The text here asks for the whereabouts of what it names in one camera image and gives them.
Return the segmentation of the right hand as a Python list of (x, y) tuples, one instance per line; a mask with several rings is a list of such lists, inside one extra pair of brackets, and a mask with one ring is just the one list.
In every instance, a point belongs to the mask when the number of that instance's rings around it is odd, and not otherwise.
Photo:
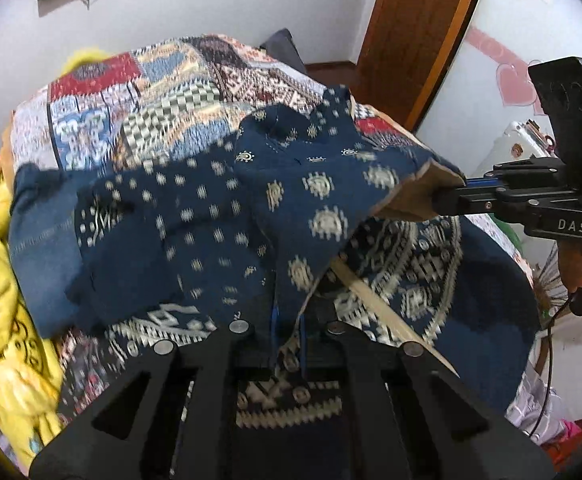
[(558, 269), (568, 292), (582, 288), (582, 244), (571, 240), (558, 243)]

